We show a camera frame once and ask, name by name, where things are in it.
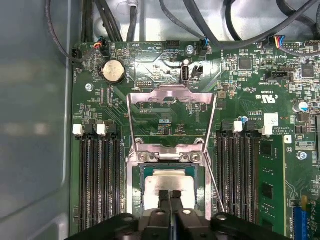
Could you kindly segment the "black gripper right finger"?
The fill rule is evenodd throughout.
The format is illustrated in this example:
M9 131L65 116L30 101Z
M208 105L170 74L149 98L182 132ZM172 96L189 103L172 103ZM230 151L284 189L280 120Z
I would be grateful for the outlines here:
M287 240L288 238L228 213L219 212L211 220L184 208L181 192L172 192L178 240Z

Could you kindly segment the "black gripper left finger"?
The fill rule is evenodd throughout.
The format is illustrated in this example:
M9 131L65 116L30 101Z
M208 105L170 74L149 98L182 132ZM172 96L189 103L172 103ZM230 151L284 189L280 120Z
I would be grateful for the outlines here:
M69 240L168 240L171 232L170 192L159 192L158 207L136 218L121 213L70 236Z

